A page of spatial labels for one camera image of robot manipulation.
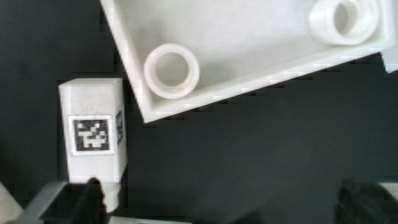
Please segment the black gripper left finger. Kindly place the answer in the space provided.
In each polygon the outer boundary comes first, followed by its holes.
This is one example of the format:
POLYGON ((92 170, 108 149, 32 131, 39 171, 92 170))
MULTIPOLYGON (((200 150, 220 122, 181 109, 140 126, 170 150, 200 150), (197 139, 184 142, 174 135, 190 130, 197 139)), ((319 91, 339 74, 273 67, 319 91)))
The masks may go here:
POLYGON ((16 224, 106 224, 99 180, 51 182, 39 191, 16 224))

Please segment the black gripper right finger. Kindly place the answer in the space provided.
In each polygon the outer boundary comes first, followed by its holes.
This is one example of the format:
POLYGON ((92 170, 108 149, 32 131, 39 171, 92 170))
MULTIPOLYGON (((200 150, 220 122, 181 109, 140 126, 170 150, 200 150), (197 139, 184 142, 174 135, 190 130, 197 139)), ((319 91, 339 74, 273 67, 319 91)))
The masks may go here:
POLYGON ((398 199, 378 183, 343 180, 334 224, 398 224, 398 199))

